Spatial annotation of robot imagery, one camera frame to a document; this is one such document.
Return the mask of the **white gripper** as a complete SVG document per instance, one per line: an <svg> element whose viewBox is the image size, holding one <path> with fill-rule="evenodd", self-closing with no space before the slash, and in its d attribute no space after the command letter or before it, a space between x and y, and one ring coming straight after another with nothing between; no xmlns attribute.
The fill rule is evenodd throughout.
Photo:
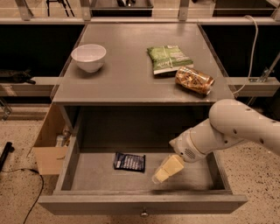
<svg viewBox="0 0 280 224"><path fill-rule="evenodd" d="M169 142L169 145L178 155L169 155L162 164L163 169L156 170L152 176L152 181L155 184L163 183L169 176L180 172L185 167L185 162L195 163L207 156L194 145L192 133L193 128L190 128Z"/></svg>

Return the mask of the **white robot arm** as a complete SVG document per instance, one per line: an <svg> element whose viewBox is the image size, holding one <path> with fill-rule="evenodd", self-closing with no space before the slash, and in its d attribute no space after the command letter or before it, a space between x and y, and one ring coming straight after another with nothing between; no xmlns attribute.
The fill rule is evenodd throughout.
<svg viewBox="0 0 280 224"><path fill-rule="evenodd" d="M208 118L170 141L175 153L166 157L152 181L156 184L213 151L225 150L249 140L280 155L280 122L259 114L244 103L224 99L209 110Z"/></svg>

